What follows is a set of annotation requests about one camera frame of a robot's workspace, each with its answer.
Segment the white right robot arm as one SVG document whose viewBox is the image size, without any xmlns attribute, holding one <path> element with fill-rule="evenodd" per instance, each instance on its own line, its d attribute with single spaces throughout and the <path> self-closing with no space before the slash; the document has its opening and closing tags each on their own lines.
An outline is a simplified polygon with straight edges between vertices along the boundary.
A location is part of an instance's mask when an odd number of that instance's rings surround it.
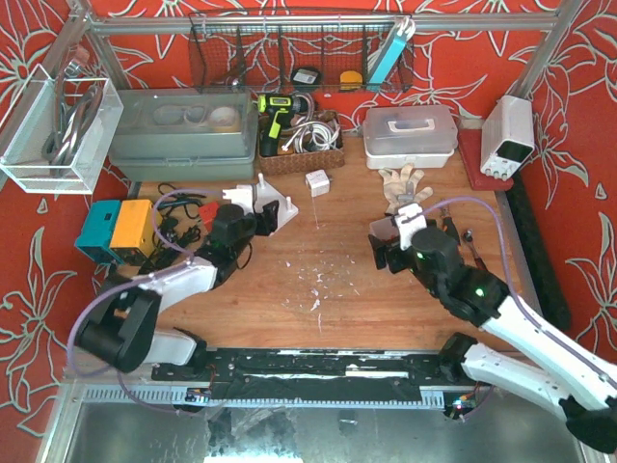
<svg viewBox="0 0 617 463">
<path fill-rule="evenodd" d="M 436 227 L 416 231 L 407 248 L 397 238 L 368 237 L 376 266 L 409 270 L 455 317 L 506 341 L 527 363 L 462 334 L 443 347 L 450 378 L 465 375 L 553 413 L 586 446 L 616 450 L 616 367 L 554 327 L 487 270 L 466 264 L 454 239 Z"/>
</svg>

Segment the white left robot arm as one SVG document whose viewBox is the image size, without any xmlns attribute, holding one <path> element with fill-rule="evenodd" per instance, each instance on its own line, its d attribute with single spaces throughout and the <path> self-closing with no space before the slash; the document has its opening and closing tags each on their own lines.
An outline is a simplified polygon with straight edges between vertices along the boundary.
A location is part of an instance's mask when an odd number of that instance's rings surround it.
<svg viewBox="0 0 617 463">
<path fill-rule="evenodd" d="M 238 259 L 252 247 L 253 237 L 268 236 L 279 228 L 279 209 L 278 200 L 267 203 L 259 212 L 223 204 L 215 214 L 210 234 L 195 254 L 148 275 L 110 278 L 69 333 L 69 365 L 75 366 L 76 346 L 124 373 L 144 363 L 187 364 L 197 348 L 197 339 L 186 331 L 158 331 L 159 314 L 225 283 L 240 268 Z"/>
</svg>

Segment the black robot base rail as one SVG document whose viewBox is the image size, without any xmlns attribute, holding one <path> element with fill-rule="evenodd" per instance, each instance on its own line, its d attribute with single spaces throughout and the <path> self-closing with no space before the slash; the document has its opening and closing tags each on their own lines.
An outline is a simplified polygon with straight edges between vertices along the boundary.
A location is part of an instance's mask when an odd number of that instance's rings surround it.
<svg viewBox="0 0 617 463">
<path fill-rule="evenodd" d="M 423 391 L 471 392 L 447 379 L 434 351 L 204 349 L 185 366 L 151 368 L 156 381 L 204 385 L 213 399 L 282 403 L 386 403 L 421 400 Z"/>
</svg>

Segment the clear tray of red parts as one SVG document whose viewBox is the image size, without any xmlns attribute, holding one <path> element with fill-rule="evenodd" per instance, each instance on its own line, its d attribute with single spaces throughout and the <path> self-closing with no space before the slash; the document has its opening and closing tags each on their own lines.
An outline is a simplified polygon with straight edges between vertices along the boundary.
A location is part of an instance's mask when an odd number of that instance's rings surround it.
<svg viewBox="0 0 617 463">
<path fill-rule="evenodd" d="M 393 216 L 386 216 L 369 224 L 369 241 L 371 243 L 398 244 L 400 233 Z"/>
</svg>

